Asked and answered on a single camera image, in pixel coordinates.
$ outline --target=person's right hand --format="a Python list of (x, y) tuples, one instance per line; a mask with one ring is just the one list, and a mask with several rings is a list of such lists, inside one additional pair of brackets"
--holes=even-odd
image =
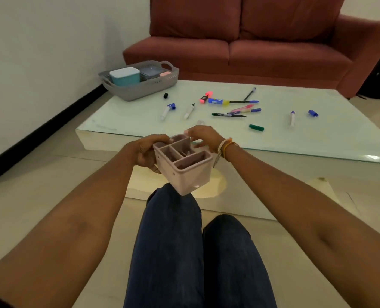
[(202, 142), (195, 145), (195, 148), (203, 147), (205, 145), (208, 146), (210, 152), (218, 153), (218, 147), (225, 140), (220, 134), (218, 134), (215, 129), (211, 126), (206, 125), (196, 125), (191, 129), (185, 130), (184, 134), (191, 137), (191, 141), (201, 139)]

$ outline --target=person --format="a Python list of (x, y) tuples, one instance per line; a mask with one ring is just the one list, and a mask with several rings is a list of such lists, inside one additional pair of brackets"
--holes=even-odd
[[(209, 126), (187, 131), (218, 152)], [(0, 307), (71, 307), (103, 258), (133, 166), (158, 171), (152, 145), (131, 142), (47, 214), (0, 260)], [(305, 183), (225, 142), (225, 159), (353, 308), (380, 308), (380, 234)], [(201, 230), (191, 194), (167, 184), (148, 199), (133, 250), (125, 308), (276, 307), (249, 233), (220, 215)]]

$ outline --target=hand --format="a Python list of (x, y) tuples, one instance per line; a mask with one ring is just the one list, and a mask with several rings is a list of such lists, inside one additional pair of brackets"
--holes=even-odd
[(191, 129), (185, 130), (184, 134), (191, 137), (191, 141), (201, 139), (203, 140), (201, 143), (195, 145), (195, 148), (203, 147), (205, 145), (208, 146), (210, 152), (218, 153), (218, 147), (225, 140), (220, 134), (218, 134), (215, 129), (211, 126), (205, 125), (196, 125)]
[(160, 174), (160, 171), (156, 166), (156, 156), (153, 150), (153, 144), (157, 142), (170, 144), (172, 142), (172, 139), (170, 139), (170, 137), (168, 137), (166, 134), (149, 135), (147, 137), (143, 137), (139, 140), (134, 141), (132, 144), (135, 146), (135, 149), (137, 151), (136, 165), (148, 167), (153, 172)]

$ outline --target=person's left hand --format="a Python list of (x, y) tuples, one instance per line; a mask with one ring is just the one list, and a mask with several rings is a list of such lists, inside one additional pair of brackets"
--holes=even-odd
[(170, 137), (168, 137), (166, 134), (150, 135), (136, 140), (134, 142), (134, 144), (137, 145), (136, 147), (138, 149), (136, 165), (148, 167), (153, 172), (160, 174), (160, 171), (156, 166), (156, 156), (154, 154), (153, 144), (157, 142), (170, 144), (171, 141), (172, 139), (170, 139)]

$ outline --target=black baseboard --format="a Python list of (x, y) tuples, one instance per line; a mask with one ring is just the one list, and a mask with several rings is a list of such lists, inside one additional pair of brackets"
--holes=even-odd
[(63, 125), (68, 123), (81, 111), (92, 104), (96, 99), (106, 92), (103, 85), (83, 96), (75, 103), (64, 109), (54, 118), (47, 121), (40, 128), (27, 135), (17, 144), (10, 147), (0, 155), (0, 176), (9, 170), (13, 165), (27, 156), (38, 145), (57, 132)]

